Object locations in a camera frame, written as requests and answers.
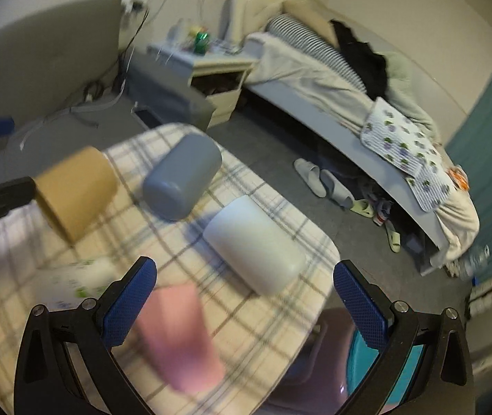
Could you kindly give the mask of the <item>white plastic cup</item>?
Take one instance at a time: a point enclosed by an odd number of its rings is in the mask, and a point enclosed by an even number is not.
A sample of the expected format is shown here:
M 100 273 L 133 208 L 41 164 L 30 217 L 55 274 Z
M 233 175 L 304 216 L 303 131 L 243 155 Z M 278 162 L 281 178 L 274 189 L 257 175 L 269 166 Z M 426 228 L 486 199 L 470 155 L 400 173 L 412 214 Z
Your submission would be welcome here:
M 260 296 L 282 292 L 307 268 L 301 248 L 248 196 L 222 208 L 203 237 Z

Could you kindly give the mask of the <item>brown paper cup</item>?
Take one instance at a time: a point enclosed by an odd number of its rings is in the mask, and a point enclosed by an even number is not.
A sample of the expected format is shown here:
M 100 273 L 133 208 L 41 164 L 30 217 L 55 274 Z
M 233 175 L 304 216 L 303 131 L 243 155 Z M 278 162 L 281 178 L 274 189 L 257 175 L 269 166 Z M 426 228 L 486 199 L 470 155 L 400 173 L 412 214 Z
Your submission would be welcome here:
M 105 211 L 117 193 L 107 157 L 87 146 L 34 179 L 36 201 L 50 226 L 73 245 Z

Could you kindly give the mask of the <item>white floral paper cup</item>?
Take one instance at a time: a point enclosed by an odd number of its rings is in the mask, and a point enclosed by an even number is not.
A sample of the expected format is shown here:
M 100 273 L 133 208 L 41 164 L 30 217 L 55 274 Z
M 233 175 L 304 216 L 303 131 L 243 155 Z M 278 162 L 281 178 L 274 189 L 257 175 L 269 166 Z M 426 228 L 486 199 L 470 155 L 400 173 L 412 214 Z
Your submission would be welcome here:
M 31 286 L 34 304 L 43 304 L 49 311 L 74 309 L 85 299 L 98 299 L 120 276 L 108 257 L 42 270 Z

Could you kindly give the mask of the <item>pink faceted cup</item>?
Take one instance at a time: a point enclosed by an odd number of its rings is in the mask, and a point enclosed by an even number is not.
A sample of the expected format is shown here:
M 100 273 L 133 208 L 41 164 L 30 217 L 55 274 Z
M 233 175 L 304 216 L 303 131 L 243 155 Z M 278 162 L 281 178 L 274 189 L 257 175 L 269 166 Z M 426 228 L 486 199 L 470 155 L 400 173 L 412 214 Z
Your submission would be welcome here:
M 153 290 L 135 326 L 150 364 L 173 390 L 202 393 L 225 377 L 195 285 Z

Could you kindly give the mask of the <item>plaid table cloth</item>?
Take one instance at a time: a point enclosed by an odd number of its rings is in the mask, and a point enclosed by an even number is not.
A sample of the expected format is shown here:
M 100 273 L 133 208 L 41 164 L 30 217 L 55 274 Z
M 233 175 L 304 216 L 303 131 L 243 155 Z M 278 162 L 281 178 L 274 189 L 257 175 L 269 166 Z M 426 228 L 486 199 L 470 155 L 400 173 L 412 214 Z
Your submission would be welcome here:
M 222 168 L 185 219 L 150 214 L 138 192 L 148 168 L 191 128 L 184 124 L 143 133 L 107 153 L 119 180 L 117 194 L 75 246 L 48 227 L 35 205 L 0 219 L 0 409 L 13 410 L 19 342 L 31 308 L 31 283 L 44 270 L 74 259 L 111 259 L 120 274 L 142 262 L 136 288 L 154 281 L 184 282 L 199 290 L 209 330 L 225 362 L 225 377 L 212 391 L 186 396 L 158 378 L 128 337 L 117 361 L 159 414 L 251 414 L 267 399 L 296 358 L 322 311 L 339 261 L 337 247 L 313 221 L 237 160 L 223 152 Z M 257 297 L 203 239 L 209 220 L 235 199 L 251 198 L 304 254 L 306 267 L 280 294 Z

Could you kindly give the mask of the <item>teal stool cushion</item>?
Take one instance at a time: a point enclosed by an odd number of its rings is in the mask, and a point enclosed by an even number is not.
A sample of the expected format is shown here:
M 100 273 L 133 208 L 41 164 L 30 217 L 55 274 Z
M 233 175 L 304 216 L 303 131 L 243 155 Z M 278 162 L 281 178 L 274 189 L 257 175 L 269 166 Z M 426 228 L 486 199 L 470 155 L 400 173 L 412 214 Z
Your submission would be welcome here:
M 346 360 L 346 383 L 347 393 L 352 395 L 365 381 L 370 381 L 371 387 L 375 389 L 377 378 L 384 378 L 384 383 L 391 383 L 392 378 L 386 378 L 385 373 L 398 372 L 394 386 L 388 393 L 388 399 L 384 407 L 396 407 L 406 394 L 409 385 L 417 371 L 424 346 L 413 345 L 405 360 L 400 360 L 403 365 L 392 365 L 391 360 L 383 359 L 385 349 L 379 351 L 369 346 L 361 332 L 355 329 Z

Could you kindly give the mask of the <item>purple plastic stool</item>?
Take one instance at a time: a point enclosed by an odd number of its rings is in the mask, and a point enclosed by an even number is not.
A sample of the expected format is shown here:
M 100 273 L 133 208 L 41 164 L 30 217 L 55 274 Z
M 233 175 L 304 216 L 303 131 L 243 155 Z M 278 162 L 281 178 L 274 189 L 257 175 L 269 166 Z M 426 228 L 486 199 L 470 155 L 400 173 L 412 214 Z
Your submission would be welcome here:
M 326 309 L 266 404 L 290 414 L 334 414 L 378 355 L 377 349 L 365 343 L 345 308 Z

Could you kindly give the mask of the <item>large water bottle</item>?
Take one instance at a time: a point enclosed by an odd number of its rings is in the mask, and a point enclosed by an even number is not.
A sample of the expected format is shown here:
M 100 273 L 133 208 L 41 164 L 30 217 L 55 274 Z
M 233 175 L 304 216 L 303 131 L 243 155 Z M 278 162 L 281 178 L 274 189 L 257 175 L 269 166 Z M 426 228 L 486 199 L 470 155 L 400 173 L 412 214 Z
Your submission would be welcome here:
M 488 266 L 491 250 L 488 245 L 473 246 L 457 261 L 459 278 L 463 281 L 472 280 Z

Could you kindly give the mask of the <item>green slipper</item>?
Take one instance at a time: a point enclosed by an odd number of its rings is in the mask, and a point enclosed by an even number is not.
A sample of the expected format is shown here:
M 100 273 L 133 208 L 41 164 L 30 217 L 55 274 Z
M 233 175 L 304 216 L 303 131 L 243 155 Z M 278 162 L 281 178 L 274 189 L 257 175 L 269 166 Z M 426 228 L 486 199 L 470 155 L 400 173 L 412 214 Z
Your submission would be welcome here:
M 355 200 L 350 207 L 350 211 L 365 218 L 373 218 L 375 216 L 375 208 L 365 199 Z

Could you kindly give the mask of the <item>grey slipper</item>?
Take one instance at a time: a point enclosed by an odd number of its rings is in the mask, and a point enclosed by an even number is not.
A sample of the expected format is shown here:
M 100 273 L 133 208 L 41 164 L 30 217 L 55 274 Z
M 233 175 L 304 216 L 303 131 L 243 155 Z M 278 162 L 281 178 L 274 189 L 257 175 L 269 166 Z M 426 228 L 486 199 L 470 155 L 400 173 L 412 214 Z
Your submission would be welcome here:
M 327 191 L 320 179 L 320 169 L 317 165 L 304 158 L 298 158 L 293 162 L 293 167 L 304 184 L 317 198 L 326 198 Z
M 320 172 L 320 180 L 331 200 L 345 209 L 351 209 L 353 207 L 355 202 L 353 194 L 332 172 L 327 169 L 322 169 Z

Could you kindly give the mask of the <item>green soda can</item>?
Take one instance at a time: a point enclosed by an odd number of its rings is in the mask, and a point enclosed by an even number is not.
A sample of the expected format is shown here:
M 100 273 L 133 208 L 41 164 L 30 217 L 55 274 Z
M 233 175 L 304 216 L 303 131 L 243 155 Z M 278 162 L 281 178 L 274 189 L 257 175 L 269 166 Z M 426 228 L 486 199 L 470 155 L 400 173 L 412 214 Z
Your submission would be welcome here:
M 210 34 L 208 31 L 200 30 L 193 39 L 192 52 L 197 55 L 205 55 L 209 50 Z

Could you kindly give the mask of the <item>beige bed sheet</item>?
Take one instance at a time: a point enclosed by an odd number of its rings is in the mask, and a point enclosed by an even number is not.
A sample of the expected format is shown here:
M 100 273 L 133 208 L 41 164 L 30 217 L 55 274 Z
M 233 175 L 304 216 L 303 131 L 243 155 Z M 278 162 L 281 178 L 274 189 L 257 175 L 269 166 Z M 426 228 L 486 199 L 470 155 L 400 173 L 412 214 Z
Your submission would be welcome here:
M 252 38 L 261 43 L 261 56 L 254 56 L 258 62 L 247 79 L 247 85 L 282 78 L 317 108 L 335 111 L 337 117 L 360 139 L 375 100 L 359 92 L 327 66 L 279 38 L 267 33 L 254 33 Z M 441 145 L 432 145 L 441 156 L 446 171 L 454 166 Z M 456 189 L 454 184 L 448 199 L 430 213 L 437 216 L 447 240 L 446 250 L 430 259 L 439 268 L 459 259 L 472 246 L 479 233 L 479 216 L 469 193 Z

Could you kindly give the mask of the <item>light green blanket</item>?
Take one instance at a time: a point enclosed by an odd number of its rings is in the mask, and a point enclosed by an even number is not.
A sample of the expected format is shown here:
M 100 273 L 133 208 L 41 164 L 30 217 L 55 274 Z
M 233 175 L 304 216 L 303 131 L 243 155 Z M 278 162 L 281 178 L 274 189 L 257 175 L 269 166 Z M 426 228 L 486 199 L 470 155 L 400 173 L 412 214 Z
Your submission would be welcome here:
M 388 103 L 415 123 L 433 144 L 441 145 L 441 133 L 437 124 L 418 105 L 412 86 L 410 61 L 398 52 L 382 52 L 380 55 L 387 62 L 388 89 L 386 96 Z

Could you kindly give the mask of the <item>black clothing pile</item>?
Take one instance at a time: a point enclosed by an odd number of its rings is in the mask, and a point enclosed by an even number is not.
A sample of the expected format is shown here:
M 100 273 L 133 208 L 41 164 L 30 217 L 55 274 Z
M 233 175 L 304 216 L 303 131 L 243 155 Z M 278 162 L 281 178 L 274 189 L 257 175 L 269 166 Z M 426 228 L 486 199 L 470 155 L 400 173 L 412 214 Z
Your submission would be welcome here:
M 387 59 L 375 53 L 369 43 L 358 40 L 348 25 L 337 20 L 330 23 L 342 56 L 365 85 L 368 97 L 384 99 L 388 90 Z

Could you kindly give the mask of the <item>white bed frame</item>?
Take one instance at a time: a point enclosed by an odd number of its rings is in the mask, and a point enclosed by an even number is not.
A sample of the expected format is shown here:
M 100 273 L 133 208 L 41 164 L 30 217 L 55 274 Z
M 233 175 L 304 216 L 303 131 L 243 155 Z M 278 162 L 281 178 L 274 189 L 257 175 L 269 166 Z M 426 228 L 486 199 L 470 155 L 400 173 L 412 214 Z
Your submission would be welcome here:
M 259 58 L 261 43 L 253 39 L 252 34 L 260 31 L 267 21 L 277 15 L 284 1 L 230 0 L 229 24 L 225 32 L 225 39 L 234 45 L 242 46 L 245 53 Z M 427 246 L 419 260 L 420 275 L 428 275 L 438 269 L 438 265 L 431 262 L 431 258 L 435 257 L 438 252 L 442 253 L 446 250 L 446 236 L 437 216 L 433 213 L 426 213 L 419 207 L 399 169 L 364 147 L 358 134 L 347 128 L 344 121 L 337 117 L 335 111 L 328 112 L 317 108 L 287 85 L 282 78 L 262 83 L 249 83 L 247 87 L 255 95 L 285 111 L 320 138 L 326 140 L 373 178 L 381 189 L 409 214 L 425 234 Z

